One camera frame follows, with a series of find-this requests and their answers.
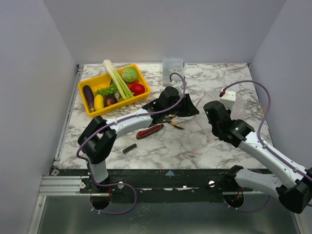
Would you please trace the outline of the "clear zip top bag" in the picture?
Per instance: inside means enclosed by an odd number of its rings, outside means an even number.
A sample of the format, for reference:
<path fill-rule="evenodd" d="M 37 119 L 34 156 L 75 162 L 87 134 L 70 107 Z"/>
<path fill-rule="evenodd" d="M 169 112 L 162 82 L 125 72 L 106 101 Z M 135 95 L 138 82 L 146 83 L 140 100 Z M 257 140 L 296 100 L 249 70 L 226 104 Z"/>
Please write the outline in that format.
<path fill-rule="evenodd" d="M 199 110 L 199 115 L 194 117 L 195 121 L 199 124 L 207 123 L 208 119 L 206 114 L 204 113 L 203 106 L 214 100 L 219 100 L 219 92 L 218 91 L 207 91 L 203 94 L 203 96 L 196 102 L 195 107 Z M 247 102 L 239 95 L 236 95 L 236 101 L 231 110 L 231 119 L 244 119 L 246 117 L 247 111 Z"/>

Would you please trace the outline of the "green white leek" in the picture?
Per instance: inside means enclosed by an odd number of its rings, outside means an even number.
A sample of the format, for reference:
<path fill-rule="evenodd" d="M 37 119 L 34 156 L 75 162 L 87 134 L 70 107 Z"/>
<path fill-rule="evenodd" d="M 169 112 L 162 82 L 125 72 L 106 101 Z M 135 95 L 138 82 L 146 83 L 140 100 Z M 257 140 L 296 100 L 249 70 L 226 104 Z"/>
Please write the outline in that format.
<path fill-rule="evenodd" d="M 107 73 L 112 78 L 113 82 L 115 83 L 120 95 L 124 100 L 130 99 L 134 97 L 128 86 L 126 85 L 125 81 L 122 79 L 121 75 L 118 73 L 115 66 L 112 64 L 112 62 L 108 59 L 105 59 L 103 61 L 103 66 Z"/>

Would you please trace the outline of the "purple red onion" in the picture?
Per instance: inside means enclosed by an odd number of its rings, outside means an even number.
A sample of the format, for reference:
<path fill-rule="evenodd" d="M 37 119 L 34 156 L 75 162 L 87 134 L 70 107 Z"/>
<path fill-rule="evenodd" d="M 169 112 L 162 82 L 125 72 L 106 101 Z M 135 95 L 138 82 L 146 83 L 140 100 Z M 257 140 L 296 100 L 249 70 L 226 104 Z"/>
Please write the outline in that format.
<path fill-rule="evenodd" d="M 108 107 L 118 103 L 118 99 L 114 95 L 107 95 L 104 98 L 104 107 Z"/>

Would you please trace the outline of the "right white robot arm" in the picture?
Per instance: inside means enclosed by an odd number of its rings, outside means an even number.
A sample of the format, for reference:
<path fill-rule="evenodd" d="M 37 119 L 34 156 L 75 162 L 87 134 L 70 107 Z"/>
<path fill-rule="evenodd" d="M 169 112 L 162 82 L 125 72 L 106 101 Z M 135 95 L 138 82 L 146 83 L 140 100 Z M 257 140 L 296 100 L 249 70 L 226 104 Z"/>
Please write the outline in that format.
<path fill-rule="evenodd" d="M 248 153 L 271 172 L 258 174 L 234 166 L 224 179 L 225 187 L 230 191 L 242 187 L 265 193 L 278 199 L 289 211 L 302 213 L 312 199 L 312 170 L 287 158 L 245 121 L 232 120 L 221 102 L 208 102 L 203 110 L 215 137 Z"/>

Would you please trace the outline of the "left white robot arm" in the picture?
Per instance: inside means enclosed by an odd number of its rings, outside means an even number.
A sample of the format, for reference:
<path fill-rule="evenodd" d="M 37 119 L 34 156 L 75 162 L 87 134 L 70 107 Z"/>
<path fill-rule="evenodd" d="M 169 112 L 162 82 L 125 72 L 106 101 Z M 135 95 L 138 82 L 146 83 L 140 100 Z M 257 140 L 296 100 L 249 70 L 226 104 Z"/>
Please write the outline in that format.
<path fill-rule="evenodd" d="M 77 152 L 77 157 L 80 157 L 80 151 L 86 155 L 84 160 L 93 178 L 92 188 L 98 193 L 107 189 L 109 175 L 105 160 L 118 138 L 160 124 L 170 115 L 192 117 L 198 114 L 189 94 L 180 94 L 176 88 L 167 87 L 157 99 L 132 114 L 113 119 L 94 117 L 78 138 Z"/>

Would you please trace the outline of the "clear plastic screw box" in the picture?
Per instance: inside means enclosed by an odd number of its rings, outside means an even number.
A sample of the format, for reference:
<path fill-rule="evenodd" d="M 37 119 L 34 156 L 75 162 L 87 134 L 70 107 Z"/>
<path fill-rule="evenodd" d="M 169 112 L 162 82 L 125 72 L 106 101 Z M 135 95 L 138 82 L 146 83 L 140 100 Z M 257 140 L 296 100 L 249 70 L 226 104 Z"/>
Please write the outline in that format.
<path fill-rule="evenodd" d="M 184 61 L 180 58 L 164 58 L 162 61 L 162 85 L 170 86 L 173 82 L 170 81 L 170 75 L 172 73 L 178 73 L 182 77 L 184 76 Z M 171 80 L 175 82 L 181 81 L 181 78 L 177 75 L 172 75 Z"/>

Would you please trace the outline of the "red tomato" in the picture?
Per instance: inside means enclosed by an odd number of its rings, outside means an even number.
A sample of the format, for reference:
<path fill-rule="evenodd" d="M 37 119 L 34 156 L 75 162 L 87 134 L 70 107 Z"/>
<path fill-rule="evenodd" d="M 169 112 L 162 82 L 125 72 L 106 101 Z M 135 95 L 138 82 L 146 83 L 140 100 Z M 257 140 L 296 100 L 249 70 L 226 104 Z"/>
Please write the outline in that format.
<path fill-rule="evenodd" d="M 128 88 L 130 89 L 131 93 L 134 96 L 138 96 L 138 95 L 145 93 L 145 87 L 142 84 L 137 83 L 137 82 L 129 84 Z"/>

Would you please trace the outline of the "red black utility knife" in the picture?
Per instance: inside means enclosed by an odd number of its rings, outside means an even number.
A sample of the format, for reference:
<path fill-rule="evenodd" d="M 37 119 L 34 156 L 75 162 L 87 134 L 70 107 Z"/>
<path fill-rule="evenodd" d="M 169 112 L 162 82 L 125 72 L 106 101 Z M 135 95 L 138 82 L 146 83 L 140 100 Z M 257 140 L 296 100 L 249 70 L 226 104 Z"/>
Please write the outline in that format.
<path fill-rule="evenodd" d="M 137 139 L 146 138 L 146 137 L 160 131 L 163 127 L 164 127 L 163 124 L 158 124 L 158 125 L 155 125 L 153 127 L 148 128 L 146 130 L 139 131 L 136 135 L 136 138 Z"/>

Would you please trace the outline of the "black chip comb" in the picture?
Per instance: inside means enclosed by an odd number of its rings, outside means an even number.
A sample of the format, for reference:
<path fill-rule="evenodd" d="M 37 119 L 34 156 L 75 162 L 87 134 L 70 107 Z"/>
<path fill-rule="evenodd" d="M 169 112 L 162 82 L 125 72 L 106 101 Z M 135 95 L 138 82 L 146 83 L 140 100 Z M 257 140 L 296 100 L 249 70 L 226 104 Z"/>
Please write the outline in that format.
<path fill-rule="evenodd" d="M 137 144 L 134 143 L 134 144 L 128 146 L 127 148 L 125 148 L 124 150 L 122 150 L 122 152 L 124 154 L 127 154 L 127 153 L 129 153 L 130 151 L 132 151 L 132 150 L 134 150 L 136 148 L 137 148 Z"/>

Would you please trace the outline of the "green cabbage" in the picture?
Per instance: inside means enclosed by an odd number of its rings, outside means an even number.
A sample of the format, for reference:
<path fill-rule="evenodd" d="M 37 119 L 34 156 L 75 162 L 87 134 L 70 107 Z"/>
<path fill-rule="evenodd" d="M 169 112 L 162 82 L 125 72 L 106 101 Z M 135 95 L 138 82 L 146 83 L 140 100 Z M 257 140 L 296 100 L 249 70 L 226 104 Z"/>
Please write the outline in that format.
<path fill-rule="evenodd" d="M 134 67 L 124 68 L 121 72 L 122 79 L 127 83 L 134 83 L 138 78 L 138 71 Z"/>

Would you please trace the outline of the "green grapes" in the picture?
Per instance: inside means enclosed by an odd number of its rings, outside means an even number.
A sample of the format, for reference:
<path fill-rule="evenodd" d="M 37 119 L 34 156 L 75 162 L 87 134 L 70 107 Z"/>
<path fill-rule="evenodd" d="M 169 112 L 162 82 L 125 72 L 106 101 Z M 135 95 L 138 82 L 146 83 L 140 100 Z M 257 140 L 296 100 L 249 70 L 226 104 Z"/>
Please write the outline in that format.
<path fill-rule="evenodd" d="M 102 95 L 103 97 L 105 97 L 107 95 L 112 95 L 117 91 L 118 91 L 118 89 L 117 89 L 116 85 L 112 84 L 109 87 L 97 90 L 96 95 Z"/>

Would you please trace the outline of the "yellow plastic tray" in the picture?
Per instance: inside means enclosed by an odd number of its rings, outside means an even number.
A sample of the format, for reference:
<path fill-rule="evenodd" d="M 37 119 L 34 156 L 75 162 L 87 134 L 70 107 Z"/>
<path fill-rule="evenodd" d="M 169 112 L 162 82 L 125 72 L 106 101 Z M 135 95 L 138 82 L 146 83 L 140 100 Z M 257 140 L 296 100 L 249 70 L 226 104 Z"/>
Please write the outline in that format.
<path fill-rule="evenodd" d="M 80 95 L 81 95 L 81 98 L 82 98 L 82 102 L 84 104 L 85 111 L 86 111 L 87 115 L 89 115 L 91 117 L 104 115 L 104 114 L 107 114 L 109 112 L 112 112 L 112 111 L 115 111 L 117 109 L 120 109 L 122 107 L 125 107 L 127 105 L 131 105 L 133 103 L 142 101 L 142 100 L 144 100 L 144 99 L 149 97 L 149 95 L 151 93 L 151 89 L 150 89 L 148 83 L 146 82 L 145 78 L 143 77 L 143 74 L 141 73 L 141 71 L 139 70 L 139 68 L 138 68 L 138 66 L 136 64 L 130 64 L 128 66 L 119 68 L 119 69 L 117 69 L 117 71 L 121 75 L 121 72 L 125 68 L 129 68 L 129 67 L 135 68 L 138 71 L 138 82 L 139 82 L 139 84 L 144 86 L 145 93 L 143 93 L 141 95 L 138 95 L 138 96 L 135 96 L 135 97 L 132 97 L 132 98 L 127 99 L 127 100 L 123 100 L 121 102 L 118 102 L 117 104 L 114 104 L 114 105 L 111 105 L 111 106 L 108 106 L 108 107 L 104 107 L 103 109 L 101 109 L 99 111 L 95 111 L 95 112 L 91 113 L 89 111 L 89 106 L 87 104 L 87 100 L 86 100 L 86 98 L 85 98 L 85 96 L 83 94 L 83 87 L 85 85 L 88 85 L 92 89 L 92 91 L 95 92 L 95 91 L 97 91 L 97 90 L 99 90 L 101 88 L 107 88 L 110 85 L 110 82 L 111 82 L 112 78 L 110 77 L 110 75 L 108 73 L 106 73 L 106 74 L 103 74 L 103 75 L 100 75 L 100 76 L 97 76 L 97 77 L 94 77 L 94 78 L 90 78 L 90 79 L 81 81 L 81 82 L 78 83 L 78 89 L 79 89 L 79 92 L 80 92 Z"/>

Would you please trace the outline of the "purple eggplant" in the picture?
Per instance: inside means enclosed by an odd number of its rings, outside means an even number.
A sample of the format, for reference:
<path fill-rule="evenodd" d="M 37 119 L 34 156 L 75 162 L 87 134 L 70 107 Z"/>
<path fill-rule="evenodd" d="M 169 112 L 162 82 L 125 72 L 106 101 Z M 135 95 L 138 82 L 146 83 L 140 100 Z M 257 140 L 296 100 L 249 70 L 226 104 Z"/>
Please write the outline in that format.
<path fill-rule="evenodd" d="M 91 113 L 94 112 L 95 111 L 95 108 L 94 108 L 94 94 L 93 94 L 93 91 L 92 91 L 91 87 L 88 86 L 88 85 L 84 85 L 84 87 L 83 87 L 83 94 L 84 94 L 84 97 L 86 99 L 89 111 Z"/>

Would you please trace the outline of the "yellow handled pliers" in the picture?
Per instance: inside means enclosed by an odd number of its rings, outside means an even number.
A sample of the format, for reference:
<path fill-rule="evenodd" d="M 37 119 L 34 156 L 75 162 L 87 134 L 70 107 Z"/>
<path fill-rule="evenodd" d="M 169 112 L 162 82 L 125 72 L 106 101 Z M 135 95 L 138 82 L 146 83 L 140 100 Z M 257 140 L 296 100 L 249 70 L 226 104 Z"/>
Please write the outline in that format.
<path fill-rule="evenodd" d="M 178 126 L 177 124 L 175 124 L 173 122 L 173 119 L 176 117 L 176 115 L 169 115 L 167 117 L 164 118 L 163 120 L 163 123 L 169 123 L 171 124 L 173 127 L 175 127 L 176 129 L 179 129 L 179 130 L 184 130 L 185 128 L 182 127 L 182 126 Z"/>

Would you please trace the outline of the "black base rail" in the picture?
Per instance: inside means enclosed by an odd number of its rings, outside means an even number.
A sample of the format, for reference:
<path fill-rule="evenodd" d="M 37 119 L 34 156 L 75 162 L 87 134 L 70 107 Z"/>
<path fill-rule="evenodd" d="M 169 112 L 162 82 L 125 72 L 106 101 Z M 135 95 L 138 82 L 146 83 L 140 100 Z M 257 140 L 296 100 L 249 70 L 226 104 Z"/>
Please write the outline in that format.
<path fill-rule="evenodd" d="M 66 188 L 67 193 L 89 195 L 98 204 L 222 202 L 225 195 L 241 202 L 244 190 L 229 174 L 227 169 L 109 169 L 106 188 L 96 185 L 86 170 L 51 171 L 59 184 L 76 186 Z"/>

